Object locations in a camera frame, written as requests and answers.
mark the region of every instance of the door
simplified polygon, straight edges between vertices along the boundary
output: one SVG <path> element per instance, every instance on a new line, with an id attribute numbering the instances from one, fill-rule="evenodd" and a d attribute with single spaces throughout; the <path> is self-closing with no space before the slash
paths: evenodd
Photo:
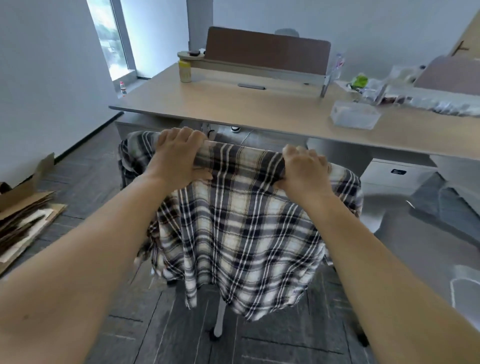
<path id="1" fill-rule="evenodd" d="M 450 55 L 480 59 L 480 10 L 455 44 Z"/>

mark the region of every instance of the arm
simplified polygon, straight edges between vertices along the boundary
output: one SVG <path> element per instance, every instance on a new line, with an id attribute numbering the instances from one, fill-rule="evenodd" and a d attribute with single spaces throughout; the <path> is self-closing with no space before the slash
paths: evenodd
<path id="1" fill-rule="evenodd" d="M 478 363 L 480 333 L 413 275 L 333 194 L 327 162 L 284 149 L 277 183 L 323 237 L 345 293 L 380 363 Z"/>
<path id="2" fill-rule="evenodd" d="M 2 280 L 2 362 L 83 363 L 166 195 L 212 178 L 192 169 L 204 139 L 188 128 L 162 132 L 143 175 Z"/>

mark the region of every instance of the cardboard box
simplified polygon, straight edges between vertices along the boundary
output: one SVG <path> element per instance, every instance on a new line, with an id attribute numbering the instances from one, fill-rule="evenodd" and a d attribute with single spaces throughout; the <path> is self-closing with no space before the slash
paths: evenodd
<path id="1" fill-rule="evenodd" d="M 0 239 L 6 239 L 6 232 L 16 229 L 18 223 L 38 210 L 46 201 L 54 197 L 54 191 L 38 192 L 37 184 L 42 176 L 51 170 L 54 165 L 53 154 L 40 161 L 31 179 L 19 184 L 11 191 L 0 194 Z M 16 242 L 7 251 L 0 254 L 0 273 L 12 264 L 35 238 L 57 217 L 66 207 L 63 204 L 47 203 L 42 218 L 37 217 L 37 222 L 18 237 Z"/>

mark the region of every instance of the plaid shirt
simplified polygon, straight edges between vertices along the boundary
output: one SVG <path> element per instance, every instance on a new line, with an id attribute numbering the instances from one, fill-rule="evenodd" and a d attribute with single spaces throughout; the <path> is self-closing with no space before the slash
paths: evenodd
<path id="1" fill-rule="evenodd" d="M 158 133 L 132 133 L 119 146 L 123 187 L 143 173 Z M 195 181 L 163 201 L 143 250 L 167 280 L 184 279 L 186 304 L 214 284 L 247 320 L 295 305 L 313 279 L 325 245 L 307 214 L 272 184 L 284 173 L 280 153 L 205 142 L 195 159 L 214 179 Z M 335 193 L 356 216 L 360 181 L 332 165 Z"/>

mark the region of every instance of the chair leg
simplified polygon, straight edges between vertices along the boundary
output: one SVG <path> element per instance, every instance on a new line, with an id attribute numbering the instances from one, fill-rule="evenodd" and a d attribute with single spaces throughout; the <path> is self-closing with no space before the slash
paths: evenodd
<path id="1" fill-rule="evenodd" d="M 224 300 L 222 300 L 222 298 L 220 297 L 220 301 L 218 302 L 218 311 L 217 311 L 217 314 L 216 314 L 215 327 L 212 330 L 210 330 L 210 340 L 211 341 L 217 341 L 222 336 L 223 316 L 225 315 L 226 306 L 227 306 L 227 303 Z"/>

